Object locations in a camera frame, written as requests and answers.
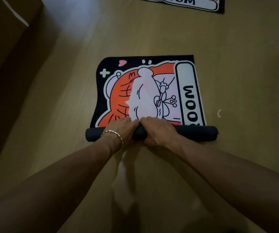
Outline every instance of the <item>cartoon character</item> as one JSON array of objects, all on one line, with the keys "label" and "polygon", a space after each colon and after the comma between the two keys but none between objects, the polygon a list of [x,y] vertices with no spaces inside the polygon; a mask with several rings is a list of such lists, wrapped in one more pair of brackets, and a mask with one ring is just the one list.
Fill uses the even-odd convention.
[{"label": "cartoon character", "polygon": [[165,118],[181,125],[179,91],[174,62],[156,66],[140,66],[125,72],[116,71],[104,87],[107,111],[97,120],[96,127],[105,127],[111,120],[130,116]]}]

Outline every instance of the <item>white cross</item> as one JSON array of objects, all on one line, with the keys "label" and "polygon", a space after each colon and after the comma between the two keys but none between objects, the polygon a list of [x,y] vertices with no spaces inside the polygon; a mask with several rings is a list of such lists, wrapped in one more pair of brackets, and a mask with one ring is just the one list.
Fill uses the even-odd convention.
[{"label": "white cross", "polygon": [[106,75],[107,75],[107,74],[110,74],[110,72],[107,71],[106,69],[103,69],[103,71],[100,72],[100,74],[103,76],[103,78],[106,78]]}]

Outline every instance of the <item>bangle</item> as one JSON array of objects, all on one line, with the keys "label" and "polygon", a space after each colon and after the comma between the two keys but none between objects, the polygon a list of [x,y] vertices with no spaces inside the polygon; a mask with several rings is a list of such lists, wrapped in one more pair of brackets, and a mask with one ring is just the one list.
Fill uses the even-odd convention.
[{"label": "bangle", "polygon": [[119,151],[121,151],[121,150],[123,149],[123,139],[122,139],[122,137],[121,137],[117,132],[115,132],[115,131],[113,131],[113,130],[103,131],[103,133],[101,134],[101,137],[102,137],[105,133],[107,133],[107,132],[115,133],[115,134],[121,139],[122,146],[121,146],[121,149],[119,149]]}]

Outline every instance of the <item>rolled mat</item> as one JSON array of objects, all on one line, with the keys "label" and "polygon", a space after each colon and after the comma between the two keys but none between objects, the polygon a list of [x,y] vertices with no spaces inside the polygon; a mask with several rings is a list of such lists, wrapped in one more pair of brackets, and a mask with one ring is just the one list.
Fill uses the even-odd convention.
[{"label": "rolled mat", "polygon": [[[218,129],[214,126],[196,126],[196,125],[174,125],[178,134],[193,141],[215,141],[218,135]],[[88,128],[85,131],[85,138],[89,142],[97,141],[105,127]],[[140,125],[134,132],[134,140],[144,140],[147,138],[147,132]]]}]

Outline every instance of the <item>heart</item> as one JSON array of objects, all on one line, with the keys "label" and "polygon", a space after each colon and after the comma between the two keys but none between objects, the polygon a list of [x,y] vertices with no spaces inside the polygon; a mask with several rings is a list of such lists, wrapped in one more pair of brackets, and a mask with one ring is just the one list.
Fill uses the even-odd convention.
[{"label": "heart", "polygon": [[119,67],[124,66],[127,63],[125,60],[120,60],[119,61]]}]

